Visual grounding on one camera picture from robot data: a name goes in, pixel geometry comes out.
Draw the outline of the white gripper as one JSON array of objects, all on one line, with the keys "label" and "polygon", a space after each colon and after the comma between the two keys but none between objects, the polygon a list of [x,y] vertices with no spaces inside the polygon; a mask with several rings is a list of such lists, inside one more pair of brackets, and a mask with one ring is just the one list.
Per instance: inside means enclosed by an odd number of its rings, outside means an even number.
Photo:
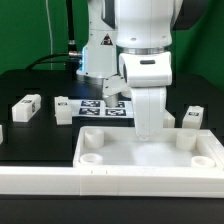
[{"label": "white gripper", "polygon": [[119,72],[130,89],[136,135],[148,139],[163,129],[166,87],[172,83],[171,53],[119,56]]}]

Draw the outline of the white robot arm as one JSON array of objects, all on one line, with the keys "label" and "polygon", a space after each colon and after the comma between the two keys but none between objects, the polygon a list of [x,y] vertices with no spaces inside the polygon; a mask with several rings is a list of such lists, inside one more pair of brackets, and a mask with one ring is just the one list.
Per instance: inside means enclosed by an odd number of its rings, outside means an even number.
[{"label": "white robot arm", "polygon": [[116,0],[119,73],[133,105],[136,135],[148,139],[163,129],[166,88],[172,83],[171,31],[201,17],[205,0]]}]

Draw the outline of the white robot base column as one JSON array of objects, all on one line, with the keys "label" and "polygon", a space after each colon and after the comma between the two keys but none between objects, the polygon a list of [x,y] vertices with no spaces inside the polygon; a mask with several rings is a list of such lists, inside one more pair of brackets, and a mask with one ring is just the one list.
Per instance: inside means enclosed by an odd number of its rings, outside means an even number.
[{"label": "white robot base column", "polygon": [[108,107],[118,105],[118,94],[128,93],[118,74],[115,28],[115,0],[87,0],[89,34],[82,49],[78,79],[102,86],[102,97]]}]

